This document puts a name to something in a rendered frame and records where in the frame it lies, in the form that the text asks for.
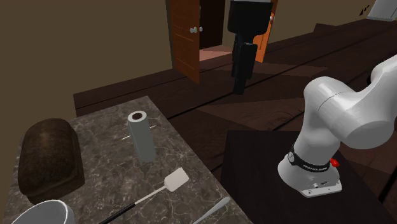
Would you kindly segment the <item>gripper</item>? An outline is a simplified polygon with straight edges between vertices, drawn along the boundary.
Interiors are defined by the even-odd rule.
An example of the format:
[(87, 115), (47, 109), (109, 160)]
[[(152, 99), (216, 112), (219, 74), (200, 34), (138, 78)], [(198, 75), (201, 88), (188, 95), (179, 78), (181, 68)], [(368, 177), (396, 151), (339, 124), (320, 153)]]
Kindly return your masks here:
[(242, 95), (244, 78), (251, 78), (256, 58), (257, 45), (244, 43), (240, 34), (265, 34), (272, 12), (271, 1), (231, 1), (227, 29), (235, 33), (232, 52), (233, 92)]

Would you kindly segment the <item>orange door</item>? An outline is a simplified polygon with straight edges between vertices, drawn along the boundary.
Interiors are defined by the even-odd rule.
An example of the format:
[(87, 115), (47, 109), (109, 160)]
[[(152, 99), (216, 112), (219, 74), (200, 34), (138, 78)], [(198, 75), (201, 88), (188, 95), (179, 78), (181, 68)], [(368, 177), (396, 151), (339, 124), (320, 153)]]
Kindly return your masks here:
[(272, 7), (272, 11), (271, 11), (271, 15), (270, 15), (270, 21), (268, 23), (268, 27), (267, 27), (267, 31), (265, 34), (262, 35), (258, 35), (254, 38), (253, 43), (258, 45), (258, 49), (256, 52), (256, 58), (255, 60), (257, 62), (263, 62), (264, 56), (265, 56), (265, 52), (266, 52), (266, 48), (267, 48), (267, 44), (268, 44), (268, 39), (270, 36), (270, 32), (271, 32), (271, 28), (272, 28), (272, 24), (273, 24), (273, 20), (275, 17), (275, 11), (277, 8), (277, 4), (278, 4), (278, 0), (271, 0), (271, 2), (273, 3), (273, 7)]

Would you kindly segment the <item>orange-brown door with knob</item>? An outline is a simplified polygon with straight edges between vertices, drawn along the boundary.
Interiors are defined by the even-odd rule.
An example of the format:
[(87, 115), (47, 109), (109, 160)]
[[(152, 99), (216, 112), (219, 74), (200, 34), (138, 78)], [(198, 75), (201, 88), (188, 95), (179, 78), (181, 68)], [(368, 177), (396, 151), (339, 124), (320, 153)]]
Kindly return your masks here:
[(200, 0), (169, 0), (174, 67), (200, 83)]

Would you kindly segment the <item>dark robot stand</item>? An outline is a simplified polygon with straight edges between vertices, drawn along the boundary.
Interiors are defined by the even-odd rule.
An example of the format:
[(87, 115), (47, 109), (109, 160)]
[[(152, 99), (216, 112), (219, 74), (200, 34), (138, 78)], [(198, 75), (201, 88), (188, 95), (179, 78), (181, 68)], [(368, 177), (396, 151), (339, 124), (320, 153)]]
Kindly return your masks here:
[(230, 130), (221, 184), (253, 224), (397, 224), (340, 152), (342, 191), (306, 198), (279, 177), (277, 166), (297, 131)]

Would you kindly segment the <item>thin pale stick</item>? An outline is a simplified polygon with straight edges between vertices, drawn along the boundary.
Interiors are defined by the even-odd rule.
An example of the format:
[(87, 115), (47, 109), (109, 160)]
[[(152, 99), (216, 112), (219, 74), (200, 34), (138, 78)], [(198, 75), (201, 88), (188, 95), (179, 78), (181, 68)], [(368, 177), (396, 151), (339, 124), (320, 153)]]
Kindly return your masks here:
[[(152, 126), (150, 126), (150, 129), (152, 129), (152, 128), (156, 127), (156, 126), (158, 126), (158, 125), (152, 125)], [(120, 141), (123, 141), (123, 140), (125, 140), (125, 139), (130, 138), (130, 137), (131, 137), (131, 135), (125, 136), (125, 137), (121, 138)]]

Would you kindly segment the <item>grey spoon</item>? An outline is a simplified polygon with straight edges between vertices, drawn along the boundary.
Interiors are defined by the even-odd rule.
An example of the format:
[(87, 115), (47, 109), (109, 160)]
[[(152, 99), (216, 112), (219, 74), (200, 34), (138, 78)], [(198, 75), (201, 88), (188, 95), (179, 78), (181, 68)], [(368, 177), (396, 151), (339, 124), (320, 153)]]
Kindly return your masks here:
[(210, 210), (208, 210), (205, 214), (203, 214), (199, 219), (194, 221), (192, 224), (198, 224), (199, 222), (204, 220), (206, 217), (212, 215), (217, 210), (219, 210), (223, 206), (225, 206), (230, 201), (230, 199), (231, 199), (230, 197), (225, 197), (225, 198), (221, 199), (217, 204), (215, 204), (212, 208), (210, 208)]

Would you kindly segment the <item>brown bread loaf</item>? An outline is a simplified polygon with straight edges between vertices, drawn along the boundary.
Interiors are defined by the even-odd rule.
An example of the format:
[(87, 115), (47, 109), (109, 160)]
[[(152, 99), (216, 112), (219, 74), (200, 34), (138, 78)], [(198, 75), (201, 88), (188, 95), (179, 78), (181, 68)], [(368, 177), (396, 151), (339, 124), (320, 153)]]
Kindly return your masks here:
[(22, 141), (18, 186), (32, 204), (59, 199), (85, 184), (79, 139), (69, 122), (49, 118)]

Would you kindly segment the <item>white bowl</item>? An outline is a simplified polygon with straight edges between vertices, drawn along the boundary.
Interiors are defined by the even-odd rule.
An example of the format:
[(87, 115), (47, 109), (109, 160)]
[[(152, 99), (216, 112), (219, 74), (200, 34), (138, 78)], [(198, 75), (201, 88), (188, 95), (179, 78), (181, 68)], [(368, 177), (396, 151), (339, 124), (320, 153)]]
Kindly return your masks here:
[(40, 202), (23, 212), (11, 224), (76, 224), (73, 210), (61, 200)]

